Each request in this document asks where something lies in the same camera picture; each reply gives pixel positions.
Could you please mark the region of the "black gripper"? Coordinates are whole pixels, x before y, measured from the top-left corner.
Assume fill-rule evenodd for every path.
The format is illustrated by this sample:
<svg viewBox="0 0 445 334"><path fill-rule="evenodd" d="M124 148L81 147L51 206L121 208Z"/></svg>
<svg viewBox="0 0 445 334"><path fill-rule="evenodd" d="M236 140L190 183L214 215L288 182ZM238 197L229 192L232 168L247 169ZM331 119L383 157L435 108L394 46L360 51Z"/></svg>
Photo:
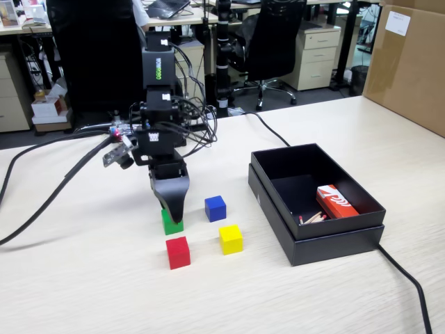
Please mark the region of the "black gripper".
<svg viewBox="0 0 445 334"><path fill-rule="evenodd" d="M139 129L134 132L137 142L133 159L138 166L147 166L154 195L175 223L184 215L184 201L190 179L184 158L175 147L180 135L161 129Z"/></svg>

